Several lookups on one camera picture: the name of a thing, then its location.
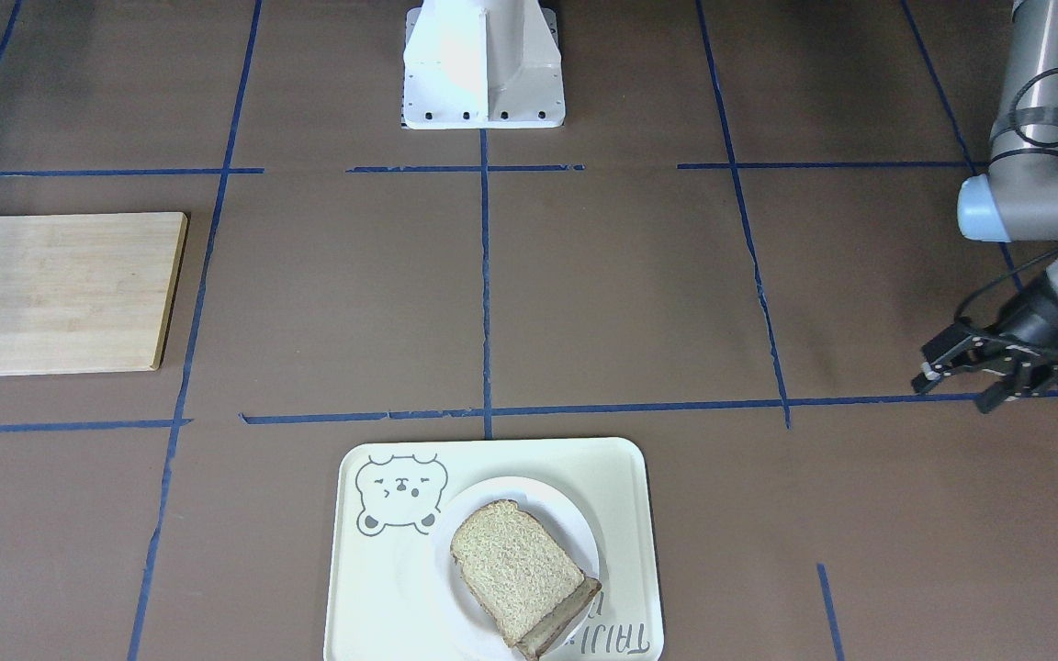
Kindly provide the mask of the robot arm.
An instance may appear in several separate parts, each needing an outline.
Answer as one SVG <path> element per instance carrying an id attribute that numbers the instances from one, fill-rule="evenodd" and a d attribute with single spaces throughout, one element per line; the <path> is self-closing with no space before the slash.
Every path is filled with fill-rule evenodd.
<path id="1" fill-rule="evenodd" d="M 981 325 L 967 314 L 971 293 L 945 330 L 922 347 L 915 394 L 966 373 L 995 384 L 974 399 L 982 414 L 1058 386 L 1058 1 L 1013 4 L 1010 56 L 996 112 L 986 171 L 962 184 L 957 225 L 983 242 L 1055 241 L 1041 274 Z"/>

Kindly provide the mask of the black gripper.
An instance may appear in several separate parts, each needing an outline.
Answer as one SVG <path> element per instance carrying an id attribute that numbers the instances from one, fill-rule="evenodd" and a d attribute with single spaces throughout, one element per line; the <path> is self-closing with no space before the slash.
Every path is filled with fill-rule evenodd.
<path id="1" fill-rule="evenodd" d="M 928 394 L 945 377 L 987 372 L 995 384 L 974 398 L 979 414 L 1004 403 L 1041 397 L 1058 386 L 1058 289 L 1040 275 L 1025 284 L 986 327 L 957 314 L 922 347 L 923 364 L 912 377 L 914 394 Z"/>

